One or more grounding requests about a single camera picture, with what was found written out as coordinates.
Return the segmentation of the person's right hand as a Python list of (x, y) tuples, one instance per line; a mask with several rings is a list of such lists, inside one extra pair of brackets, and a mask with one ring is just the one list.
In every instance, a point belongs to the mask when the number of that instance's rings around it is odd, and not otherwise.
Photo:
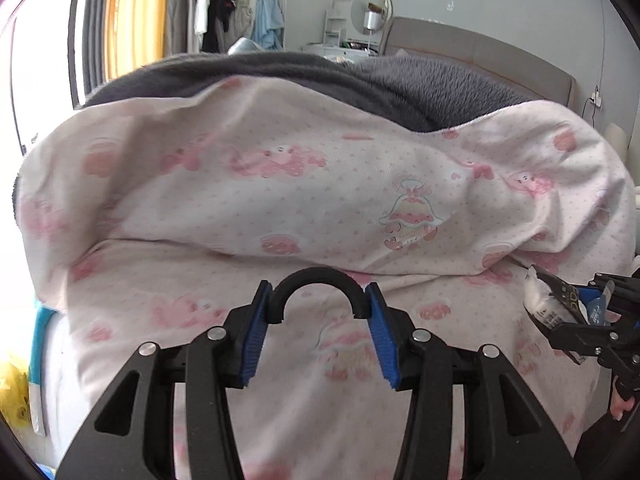
[(612, 382), (610, 407), (608, 410), (610, 411), (613, 419), (616, 420), (616, 422), (620, 422), (626, 413), (631, 412), (634, 409), (634, 397), (630, 396), (627, 400), (623, 399), (618, 392), (617, 385), (617, 379), (614, 379), (614, 382)]

